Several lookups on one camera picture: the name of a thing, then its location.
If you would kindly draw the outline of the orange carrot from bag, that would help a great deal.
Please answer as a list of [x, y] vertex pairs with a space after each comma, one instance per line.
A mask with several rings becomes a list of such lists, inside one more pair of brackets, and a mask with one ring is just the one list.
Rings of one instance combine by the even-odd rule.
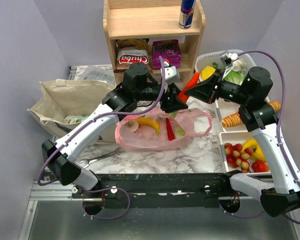
[[189, 96], [186, 95], [186, 91], [192, 87], [194, 87], [198, 81], [199, 81], [199, 77], [200, 77], [200, 72], [197, 71], [194, 76], [191, 78], [191, 80], [185, 85], [185, 87], [183, 88], [183, 90], [178, 94], [178, 98], [183, 102], [186, 103], [189, 99]]

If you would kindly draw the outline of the beige mushroom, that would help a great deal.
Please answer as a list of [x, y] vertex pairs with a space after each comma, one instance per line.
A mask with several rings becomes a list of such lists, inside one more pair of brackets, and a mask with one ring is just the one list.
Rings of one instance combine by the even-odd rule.
[[139, 128], [139, 123], [137, 122], [136, 119], [132, 119], [132, 120], [129, 120], [125, 126], [131, 131], [131, 132], [136, 132]]

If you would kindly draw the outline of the red lychee fruit bunch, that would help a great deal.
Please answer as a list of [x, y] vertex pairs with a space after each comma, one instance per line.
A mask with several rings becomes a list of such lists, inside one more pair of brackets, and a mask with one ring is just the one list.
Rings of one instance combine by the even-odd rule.
[[227, 164], [234, 169], [240, 168], [243, 173], [249, 173], [251, 155], [241, 152], [243, 145], [241, 143], [231, 144], [226, 142], [223, 146]]

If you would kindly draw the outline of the red chili pepper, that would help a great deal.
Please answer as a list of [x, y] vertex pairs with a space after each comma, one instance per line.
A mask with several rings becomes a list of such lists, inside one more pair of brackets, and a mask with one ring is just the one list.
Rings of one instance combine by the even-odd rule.
[[169, 118], [165, 118], [165, 122], [166, 122], [166, 131], [167, 131], [168, 140], [173, 141], [175, 139], [175, 135]]

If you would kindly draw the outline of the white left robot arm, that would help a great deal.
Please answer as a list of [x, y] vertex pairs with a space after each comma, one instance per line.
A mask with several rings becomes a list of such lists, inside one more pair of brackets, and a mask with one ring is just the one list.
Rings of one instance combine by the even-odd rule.
[[99, 178], [76, 163], [88, 145], [125, 116], [133, 115], [140, 101], [152, 102], [150, 110], [160, 105], [166, 113], [188, 108], [178, 98], [180, 89], [175, 83], [180, 80], [180, 74], [177, 68], [164, 61], [160, 72], [161, 83], [158, 83], [146, 64], [131, 64], [122, 82], [106, 94], [83, 122], [55, 142], [48, 139], [41, 145], [43, 167], [48, 168], [63, 186], [74, 184], [83, 188], [89, 197], [97, 197], [101, 191]]

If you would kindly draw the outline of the pink plastic grocery bag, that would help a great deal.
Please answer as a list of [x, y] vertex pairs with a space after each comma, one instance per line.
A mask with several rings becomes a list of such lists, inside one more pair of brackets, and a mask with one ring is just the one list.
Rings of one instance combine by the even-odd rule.
[[[138, 118], [151, 118], [159, 123], [159, 135], [148, 125], [139, 125], [136, 132], [130, 131], [126, 123]], [[173, 133], [177, 126], [181, 126], [185, 135], [169, 141], [166, 128], [166, 118], [169, 118]], [[146, 152], [167, 151], [188, 146], [194, 138], [206, 136], [212, 129], [212, 117], [209, 113], [198, 108], [183, 109], [173, 113], [154, 108], [138, 115], [128, 115], [115, 128], [115, 141], [124, 150], [138, 150]]]

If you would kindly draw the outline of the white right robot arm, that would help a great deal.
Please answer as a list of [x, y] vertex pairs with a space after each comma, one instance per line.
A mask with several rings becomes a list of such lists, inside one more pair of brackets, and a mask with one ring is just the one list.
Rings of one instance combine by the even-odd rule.
[[257, 141], [269, 166], [273, 183], [262, 182], [238, 170], [226, 173], [220, 191], [231, 196], [242, 192], [258, 200], [271, 217], [300, 208], [300, 171], [284, 143], [275, 110], [266, 97], [273, 86], [270, 73], [262, 67], [250, 68], [238, 85], [224, 80], [220, 70], [185, 91], [207, 104], [222, 98], [239, 105], [239, 116]]

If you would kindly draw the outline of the canvas tote bag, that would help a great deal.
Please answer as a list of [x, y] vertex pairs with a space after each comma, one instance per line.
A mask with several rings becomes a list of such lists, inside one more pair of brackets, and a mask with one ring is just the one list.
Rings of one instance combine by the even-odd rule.
[[89, 116], [115, 86], [99, 80], [65, 80], [41, 82], [42, 97], [27, 111], [50, 134], [63, 137], [78, 122], [64, 120], [69, 116]]

